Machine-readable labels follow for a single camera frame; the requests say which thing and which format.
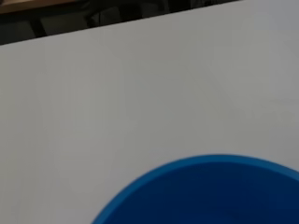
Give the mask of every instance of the white table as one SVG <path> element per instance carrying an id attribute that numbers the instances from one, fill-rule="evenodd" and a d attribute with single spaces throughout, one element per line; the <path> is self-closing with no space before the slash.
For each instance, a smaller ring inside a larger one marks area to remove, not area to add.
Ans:
<path id="1" fill-rule="evenodd" d="M 299 170 L 297 0 L 0 48 L 0 222 L 91 223 L 136 177 L 233 153 Z"/>

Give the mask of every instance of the blue object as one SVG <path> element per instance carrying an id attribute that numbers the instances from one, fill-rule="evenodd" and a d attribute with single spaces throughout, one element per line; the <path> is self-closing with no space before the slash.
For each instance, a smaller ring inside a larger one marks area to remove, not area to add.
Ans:
<path id="1" fill-rule="evenodd" d="M 299 173 L 212 155 L 174 161 L 129 185 L 93 224 L 298 224 Z"/>

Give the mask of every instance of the blue circle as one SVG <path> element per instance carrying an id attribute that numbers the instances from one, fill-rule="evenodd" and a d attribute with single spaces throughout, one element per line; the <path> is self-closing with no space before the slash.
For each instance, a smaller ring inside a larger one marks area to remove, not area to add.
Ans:
<path id="1" fill-rule="evenodd" d="M 250 157 L 209 155 L 142 175 L 93 224 L 292 224 L 298 213 L 298 172 Z"/>

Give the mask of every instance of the floor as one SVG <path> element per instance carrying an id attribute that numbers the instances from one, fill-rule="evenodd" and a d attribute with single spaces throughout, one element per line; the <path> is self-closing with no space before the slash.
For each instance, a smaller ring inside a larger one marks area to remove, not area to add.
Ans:
<path id="1" fill-rule="evenodd" d="M 233 2 L 235 0 L 218 0 L 219 4 Z M 201 1 L 194 7 L 202 7 Z M 153 5 L 144 5 L 142 7 L 143 17 L 153 17 L 158 15 L 163 15 L 168 13 L 167 4 L 165 11 L 158 11 L 158 8 Z M 63 33 L 74 32 L 77 30 L 88 29 L 85 20 L 83 20 L 83 15 L 85 13 L 73 13 L 57 17 L 49 17 L 42 19 L 48 35 L 57 35 Z M 110 25 L 113 23 L 121 22 L 118 10 L 112 8 L 105 11 L 102 14 L 102 25 Z M 5 25 L 0 25 L 0 45 L 5 45 L 9 43 L 19 42 L 23 40 L 28 40 L 35 38 L 31 27 L 26 21 L 10 23 Z"/>

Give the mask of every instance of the chair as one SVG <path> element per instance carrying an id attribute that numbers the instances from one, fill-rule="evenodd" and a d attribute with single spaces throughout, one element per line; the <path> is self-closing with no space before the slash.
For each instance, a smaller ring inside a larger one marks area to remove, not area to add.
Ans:
<path id="1" fill-rule="evenodd" d="M 144 3 L 157 5 L 160 10 L 164 10 L 163 0 L 92 0 L 85 20 L 88 26 L 95 27 L 93 16 L 99 14 L 98 21 L 101 24 L 101 12 L 112 7 L 118 8 L 122 21 L 138 20 L 142 18 L 140 4 Z"/>

